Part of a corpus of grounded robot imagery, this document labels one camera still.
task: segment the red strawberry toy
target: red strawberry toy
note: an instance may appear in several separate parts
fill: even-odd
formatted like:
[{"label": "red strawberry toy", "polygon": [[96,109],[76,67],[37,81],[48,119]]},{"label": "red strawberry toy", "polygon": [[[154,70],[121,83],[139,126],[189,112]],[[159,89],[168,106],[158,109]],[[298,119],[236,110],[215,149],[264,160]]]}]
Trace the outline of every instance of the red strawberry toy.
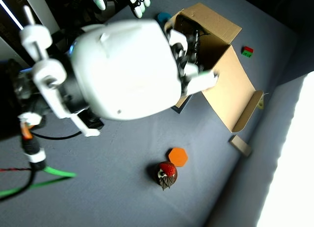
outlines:
[{"label": "red strawberry toy", "polygon": [[170,188],[176,182],[178,172],[176,166],[171,162],[160,162],[156,168],[157,183],[162,187],[162,190]]}]

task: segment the green toy brick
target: green toy brick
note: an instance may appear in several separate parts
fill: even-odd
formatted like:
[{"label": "green toy brick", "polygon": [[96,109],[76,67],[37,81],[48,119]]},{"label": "green toy brick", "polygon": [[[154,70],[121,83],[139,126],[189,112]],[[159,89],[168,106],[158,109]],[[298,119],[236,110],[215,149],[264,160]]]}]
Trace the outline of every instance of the green toy brick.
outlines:
[{"label": "green toy brick", "polygon": [[252,53],[247,51],[247,50],[244,50],[244,51],[242,51],[242,55],[250,58],[252,56]]}]

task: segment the gray table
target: gray table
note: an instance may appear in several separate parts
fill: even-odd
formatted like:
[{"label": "gray table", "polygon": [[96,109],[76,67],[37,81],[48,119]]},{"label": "gray table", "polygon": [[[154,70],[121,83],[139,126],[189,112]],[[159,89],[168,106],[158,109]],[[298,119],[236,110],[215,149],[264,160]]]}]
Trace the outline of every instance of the gray table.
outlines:
[{"label": "gray table", "polygon": [[[256,89],[271,91],[295,45],[296,35],[244,0],[152,0],[144,18],[174,14],[202,2],[243,28],[233,46]],[[133,18],[127,7],[112,20]],[[243,45],[254,49],[242,57]],[[248,141],[261,111],[240,136]],[[76,132],[69,120],[48,117],[38,133],[63,136]],[[171,109],[129,121],[105,121],[102,135],[66,141],[40,140],[49,165],[78,174],[56,185],[30,190],[0,205],[2,227],[201,226],[206,221],[239,153],[228,144],[231,134],[202,94],[179,115]],[[0,142],[1,167],[23,167],[19,138]],[[166,160],[171,147],[183,147],[189,160],[178,180],[162,191],[147,167]],[[22,185],[26,173],[0,174],[0,189]],[[38,181],[52,178],[40,174]]]}]

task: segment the cardboard flap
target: cardboard flap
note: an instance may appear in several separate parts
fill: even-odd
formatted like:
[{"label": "cardboard flap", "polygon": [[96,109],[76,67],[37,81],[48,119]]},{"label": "cardboard flap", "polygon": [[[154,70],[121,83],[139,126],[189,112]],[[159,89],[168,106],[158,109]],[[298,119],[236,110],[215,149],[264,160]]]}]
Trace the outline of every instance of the cardboard flap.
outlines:
[{"label": "cardboard flap", "polygon": [[201,3],[197,3],[196,5],[182,10],[180,14],[196,21],[208,32],[216,35],[228,44],[230,44],[242,30],[239,26]]},{"label": "cardboard flap", "polygon": [[203,95],[229,131],[233,132],[255,93],[255,88],[232,46],[228,47],[213,69],[219,74],[217,85],[203,91]]},{"label": "cardboard flap", "polygon": [[256,91],[253,96],[251,97],[249,103],[245,107],[244,111],[242,112],[239,120],[237,121],[235,127],[233,128],[233,132],[241,131],[251,118],[256,106],[258,105],[259,101],[263,96],[263,91]]}]

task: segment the white tape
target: white tape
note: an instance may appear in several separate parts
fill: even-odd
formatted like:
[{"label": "white tape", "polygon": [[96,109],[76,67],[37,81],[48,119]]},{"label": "white tape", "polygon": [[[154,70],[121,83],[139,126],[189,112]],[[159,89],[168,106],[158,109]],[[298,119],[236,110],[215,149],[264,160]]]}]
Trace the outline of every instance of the white tape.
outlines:
[{"label": "white tape", "polygon": [[29,155],[25,153],[25,155],[31,163],[42,162],[46,159],[46,153],[44,148],[40,148],[40,151],[36,154]]}]

